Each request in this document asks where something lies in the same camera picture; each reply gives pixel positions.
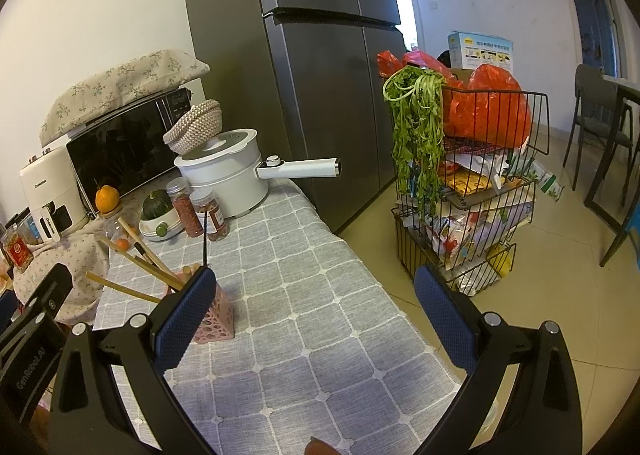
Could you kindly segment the wooden chopstick gold tip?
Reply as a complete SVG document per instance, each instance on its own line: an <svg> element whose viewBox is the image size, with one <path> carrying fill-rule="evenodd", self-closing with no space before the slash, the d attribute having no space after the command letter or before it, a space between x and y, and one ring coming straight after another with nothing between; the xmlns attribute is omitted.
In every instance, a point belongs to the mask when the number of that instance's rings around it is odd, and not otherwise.
<svg viewBox="0 0 640 455"><path fill-rule="evenodd" d="M124 218L118 217L117 221L122 227L122 230L124 230L130 236L130 238L134 241L134 244L136 244L136 248L138 250L142 250L142 256L146 261L154 265L154 267L157 267L157 269L160 269L160 271L163 271L164 273L170 275L174 279L177 279L176 275L172 273L168 269L168 267L166 267L166 265L163 264L162 261L160 261L160 258L158 258L155 255L155 253L153 253L153 250L148 245L146 245L144 241L142 241L142 239L138 236L134 228L130 227L130 225Z"/></svg>

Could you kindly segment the black chopstick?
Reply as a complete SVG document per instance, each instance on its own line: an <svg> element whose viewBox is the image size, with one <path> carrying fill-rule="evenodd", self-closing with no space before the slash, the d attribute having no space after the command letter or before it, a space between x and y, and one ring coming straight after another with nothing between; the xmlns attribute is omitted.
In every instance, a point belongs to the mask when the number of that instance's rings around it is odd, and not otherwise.
<svg viewBox="0 0 640 455"><path fill-rule="evenodd" d="M203 217L203 223L202 223L202 227L203 227L203 255L202 255L202 264L203 267L207 267L208 261L207 261L207 214L206 212L202 213L202 217Z"/></svg>

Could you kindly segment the pink perforated utensil basket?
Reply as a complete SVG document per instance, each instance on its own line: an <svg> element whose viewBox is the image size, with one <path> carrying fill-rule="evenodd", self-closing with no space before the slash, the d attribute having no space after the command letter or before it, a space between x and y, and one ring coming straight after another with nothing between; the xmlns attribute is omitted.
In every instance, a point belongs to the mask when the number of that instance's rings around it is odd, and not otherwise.
<svg viewBox="0 0 640 455"><path fill-rule="evenodd" d="M204 345L214 341L230 340L234 336L233 307L224 290L218 286L216 296L195 332L193 341L198 345Z"/></svg>

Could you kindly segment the red label glass jar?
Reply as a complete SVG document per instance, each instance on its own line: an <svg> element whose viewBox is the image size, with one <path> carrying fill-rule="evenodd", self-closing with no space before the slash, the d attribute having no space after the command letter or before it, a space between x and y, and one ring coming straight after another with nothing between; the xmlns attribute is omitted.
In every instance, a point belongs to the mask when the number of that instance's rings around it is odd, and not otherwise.
<svg viewBox="0 0 640 455"><path fill-rule="evenodd" d="M20 233L17 232L17 227L8 227L6 229L6 232L2 235L1 244L3 250L13 262L14 269L24 273L32 263L32 260L34 260L34 255Z"/></svg>

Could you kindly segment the floral cloth on cabinet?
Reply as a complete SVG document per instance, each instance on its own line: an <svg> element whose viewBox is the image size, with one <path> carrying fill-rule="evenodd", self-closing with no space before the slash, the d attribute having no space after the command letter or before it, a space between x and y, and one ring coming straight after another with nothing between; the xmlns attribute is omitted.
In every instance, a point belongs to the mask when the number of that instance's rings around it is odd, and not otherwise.
<svg viewBox="0 0 640 455"><path fill-rule="evenodd" d="M56 320L68 326L78 322L92 324L96 318L103 286L86 278L87 272L106 277L110 268L107 248L96 238L104 235L104 222L94 220L67 235L59 243L42 245L23 272L14 275L13 288L23 305L55 264L64 264L72 275L73 288L67 295Z"/></svg>

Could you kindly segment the clear jar with oranges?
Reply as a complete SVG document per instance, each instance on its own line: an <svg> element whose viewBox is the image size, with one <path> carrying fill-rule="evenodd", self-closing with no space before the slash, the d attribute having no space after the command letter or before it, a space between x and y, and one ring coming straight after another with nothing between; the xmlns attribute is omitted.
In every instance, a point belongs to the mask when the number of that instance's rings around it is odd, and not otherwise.
<svg viewBox="0 0 640 455"><path fill-rule="evenodd" d="M118 247L126 246L128 250L134 247L134 240L119 223L119 218L124 219L130 228L138 230L139 215L134 209L116 208L103 217L103 234Z"/></svg>

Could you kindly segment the white bowl with squash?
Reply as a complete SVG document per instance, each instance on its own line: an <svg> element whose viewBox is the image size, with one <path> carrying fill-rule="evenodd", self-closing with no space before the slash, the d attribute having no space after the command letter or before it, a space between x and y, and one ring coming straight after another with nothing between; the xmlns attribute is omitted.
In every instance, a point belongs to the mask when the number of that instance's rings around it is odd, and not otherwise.
<svg viewBox="0 0 640 455"><path fill-rule="evenodd" d="M165 190L154 190L145 197L139 230L148 241L167 241L183 231L183 224Z"/></svg>

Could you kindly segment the orange fruit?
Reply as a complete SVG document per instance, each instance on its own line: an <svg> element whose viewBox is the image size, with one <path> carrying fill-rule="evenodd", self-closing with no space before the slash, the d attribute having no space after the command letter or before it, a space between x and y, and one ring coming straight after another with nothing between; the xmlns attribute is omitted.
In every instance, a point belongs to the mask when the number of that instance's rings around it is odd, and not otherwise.
<svg viewBox="0 0 640 455"><path fill-rule="evenodd" d="M108 214L117 208L120 201L118 189L108 184L101 184L96 190L94 204L101 214Z"/></svg>

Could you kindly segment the grey checkered tablecloth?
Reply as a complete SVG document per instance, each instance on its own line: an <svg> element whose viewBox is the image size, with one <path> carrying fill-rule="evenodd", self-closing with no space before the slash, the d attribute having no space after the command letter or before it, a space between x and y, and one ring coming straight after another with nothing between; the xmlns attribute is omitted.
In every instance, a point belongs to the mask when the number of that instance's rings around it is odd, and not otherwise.
<svg viewBox="0 0 640 455"><path fill-rule="evenodd" d="M154 251L207 262L233 310L231 339L190 345L166 381L218 454L411 454L459 390L352 249L288 181L204 243Z"/></svg>

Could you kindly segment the red spice jar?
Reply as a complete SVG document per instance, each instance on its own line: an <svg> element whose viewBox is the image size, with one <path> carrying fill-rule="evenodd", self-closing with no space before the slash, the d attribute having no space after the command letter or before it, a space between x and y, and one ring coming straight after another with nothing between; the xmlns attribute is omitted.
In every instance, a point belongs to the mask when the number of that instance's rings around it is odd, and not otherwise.
<svg viewBox="0 0 640 455"><path fill-rule="evenodd" d="M224 239L229 230L217 194L211 188L197 188L190 194L190 201L209 241Z"/></svg>
<svg viewBox="0 0 640 455"><path fill-rule="evenodd" d="M172 179L166 184L166 192L186 234L189 237L201 236L204 230L190 200L192 189L189 181L183 177Z"/></svg>

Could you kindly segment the white electric cooking pot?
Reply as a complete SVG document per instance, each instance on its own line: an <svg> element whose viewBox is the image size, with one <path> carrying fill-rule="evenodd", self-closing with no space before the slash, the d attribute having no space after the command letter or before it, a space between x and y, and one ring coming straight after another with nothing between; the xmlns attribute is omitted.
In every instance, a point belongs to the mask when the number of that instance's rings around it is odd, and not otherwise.
<svg viewBox="0 0 640 455"><path fill-rule="evenodd" d="M262 157L254 129L221 132L193 151L180 155L175 165L194 190L208 189L217 197L227 218L247 214L267 196L272 179L336 178L341 163L333 158L289 160Z"/></svg>

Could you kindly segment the black microwave oven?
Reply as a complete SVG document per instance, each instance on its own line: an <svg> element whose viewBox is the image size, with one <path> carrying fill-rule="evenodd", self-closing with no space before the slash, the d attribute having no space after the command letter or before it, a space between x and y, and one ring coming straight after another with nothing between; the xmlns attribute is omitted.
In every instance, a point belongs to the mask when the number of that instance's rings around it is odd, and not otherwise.
<svg viewBox="0 0 640 455"><path fill-rule="evenodd" d="M164 142L191 108L191 91L177 88L132 102L93 122L66 143L88 200L102 186L126 195L174 168L176 154Z"/></svg>

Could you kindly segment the woven beige basket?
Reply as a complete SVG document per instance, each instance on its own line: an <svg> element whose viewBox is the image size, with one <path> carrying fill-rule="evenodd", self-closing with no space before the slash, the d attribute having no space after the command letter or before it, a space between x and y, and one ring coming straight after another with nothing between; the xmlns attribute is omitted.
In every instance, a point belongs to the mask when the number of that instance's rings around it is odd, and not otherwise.
<svg viewBox="0 0 640 455"><path fill-rule="evenodd" d="M178 155L192 152L222 131L222 111L216 100L193 105L166 134L164 143Z"/></svg>

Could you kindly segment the red plastic bag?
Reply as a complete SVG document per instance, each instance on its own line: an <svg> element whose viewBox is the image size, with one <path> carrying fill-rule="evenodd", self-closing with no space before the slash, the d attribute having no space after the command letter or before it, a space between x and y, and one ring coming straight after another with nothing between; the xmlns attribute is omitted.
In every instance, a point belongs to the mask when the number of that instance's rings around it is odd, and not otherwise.
<svg viewBox="0 0 640 455"><path fill-rule="evenodd" d="M462 79L420 50L402 58L385 50L376 64L396 129L418 130L430 123L447 137L507 149L523 146L532 132L526 94L503 68L483 64Z"/></svg>

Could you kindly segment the dark chair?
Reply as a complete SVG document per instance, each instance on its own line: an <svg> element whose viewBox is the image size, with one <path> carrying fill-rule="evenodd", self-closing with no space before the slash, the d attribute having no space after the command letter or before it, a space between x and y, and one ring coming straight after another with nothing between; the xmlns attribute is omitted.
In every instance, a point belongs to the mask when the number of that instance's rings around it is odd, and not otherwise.
<svg viewBox="0 0 640 455"><path fill-rule="evenodd" d="M586 134L591 134L593 137L606 141L610 131L613 129L617 90L618 85L607 82L600 68L587 64L579 64L576 67L574 79L575 108L563 160L563 166L566 166L574 141L574 133L578 129L577 156L572 183L573 190L577 186ZM621 146L627 150L627 177L623 195L626 195L631 167L634 164L632 131L634 131L634 116L632 116L631 106L625 104L622 109L622 116L620 116L620 122L615 130L613 148L613 151L616 151Z"/></svg>

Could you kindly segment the green leafy vegetables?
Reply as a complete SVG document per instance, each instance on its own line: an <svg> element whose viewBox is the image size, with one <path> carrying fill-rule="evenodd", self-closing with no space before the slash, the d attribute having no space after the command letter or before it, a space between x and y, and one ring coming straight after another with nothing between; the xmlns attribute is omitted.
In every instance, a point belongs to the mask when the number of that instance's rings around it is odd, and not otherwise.
<svg viewBox="0 0 640 455"><path fill-rule="evenodd" d="M438 168L444 156L445 84L445 77L431 68L406 65L388 77L382 88L392 116L396 186L401 195L418 202L423 217L434 215L442 192Z"/></svg>

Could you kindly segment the floral cloth on microwave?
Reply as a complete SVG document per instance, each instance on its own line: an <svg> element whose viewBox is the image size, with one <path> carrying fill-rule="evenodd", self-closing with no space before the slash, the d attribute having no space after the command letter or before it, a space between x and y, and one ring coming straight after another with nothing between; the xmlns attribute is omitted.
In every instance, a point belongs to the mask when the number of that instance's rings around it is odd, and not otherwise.
<svg viewBox="0 0 640 455"><path fill-rule="evenodd" d="M179 49L154 51L96 73L63 92L39 132L44 148L70 131L131 102L201 78L210 67Z"/></svg>

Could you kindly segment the blue white cardboard box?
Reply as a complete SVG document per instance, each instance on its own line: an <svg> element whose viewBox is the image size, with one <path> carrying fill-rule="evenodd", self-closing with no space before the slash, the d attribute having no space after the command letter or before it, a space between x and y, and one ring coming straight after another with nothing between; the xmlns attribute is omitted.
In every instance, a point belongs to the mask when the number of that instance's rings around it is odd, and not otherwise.
<svg viewBox="0 0 640 455"><path fill-rule="evenodd" d="M448 35L450 63L453 68L473 71L483 64L498 66L513 73L513 42L501 37L452 32Z"/></svg>

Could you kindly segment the dark grey refrigerator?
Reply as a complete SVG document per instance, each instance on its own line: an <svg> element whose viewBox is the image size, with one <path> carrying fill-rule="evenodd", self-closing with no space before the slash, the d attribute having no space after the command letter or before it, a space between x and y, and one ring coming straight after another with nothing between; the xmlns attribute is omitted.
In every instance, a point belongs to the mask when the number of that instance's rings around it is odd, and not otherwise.
<svg viewBox="0 0 640 455"><path fill-rule="evenodd" d="M392 182L392 121L376 56L405 50L396 0L186 0L206 97L229 130L287 160L336 157L302 189L332 230Z"/></svg>

